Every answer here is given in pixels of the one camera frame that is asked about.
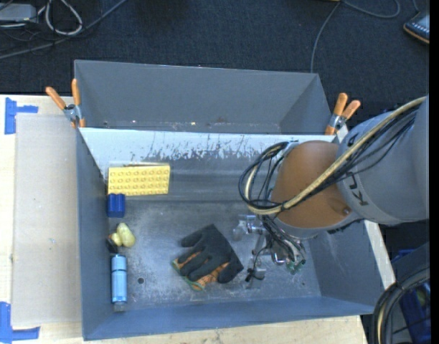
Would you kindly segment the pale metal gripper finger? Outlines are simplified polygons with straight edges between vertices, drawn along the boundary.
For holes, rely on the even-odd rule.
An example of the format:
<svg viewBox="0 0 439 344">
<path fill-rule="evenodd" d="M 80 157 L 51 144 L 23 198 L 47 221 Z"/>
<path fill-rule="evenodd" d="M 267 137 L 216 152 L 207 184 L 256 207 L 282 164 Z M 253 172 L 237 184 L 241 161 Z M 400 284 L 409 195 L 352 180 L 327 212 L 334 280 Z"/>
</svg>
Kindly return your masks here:
<svg viewBox="0 0 439 344">
<path fill-rule="evenodd" d="M 266 269 L 248 268 L 245 278 L 245 287 L 247 289 L 260 289 L 265 279 Z"/>
<path fill-rule="evenodd" d="M 235 242 L 242 240 L 247 234 L 253 234 L 257 217 L 254 214 L 240 214 L 238 223 L 232 230 L 232 239 Z"/>
</svg>

